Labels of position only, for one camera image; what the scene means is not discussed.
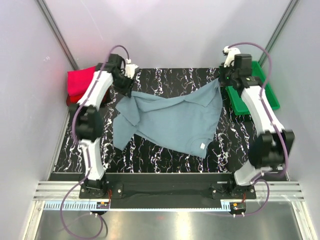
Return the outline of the grey blue t shirt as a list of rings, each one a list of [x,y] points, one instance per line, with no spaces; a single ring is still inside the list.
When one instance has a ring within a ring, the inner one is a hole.
[[[205,158],[222,107],[217,79],[172,98],[134,91],[116,105],[119,114],[113,120],[113,146],[123,150],[138,135],[160,147]]]

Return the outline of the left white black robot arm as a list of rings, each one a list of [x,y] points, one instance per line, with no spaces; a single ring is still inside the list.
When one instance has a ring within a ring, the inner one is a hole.
[[[72,136],[81,148],[85,165],[84,177],[79,181],[80,197],[83,199],[103,198],[110,193],[100,153],[104,127],[99,110],[109,88],[114,88],[123,96],[131,96],[138,68],[129,57],[111,53],[106,62],[94,67],[83,97],[69,107]]]

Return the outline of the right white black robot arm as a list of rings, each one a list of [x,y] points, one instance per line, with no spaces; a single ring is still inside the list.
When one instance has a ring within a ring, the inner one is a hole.
[[[295,135],[275,116],[258,76],[253,76],[252,56],[238,48],[224,50],[226,60],[219,67],[219,82],[232,86],[247,106],[257,139],[249,146],[248,160],[231,174],[223,190],[232,198],[241,198],[264,174],[270,174],[288,160]]]

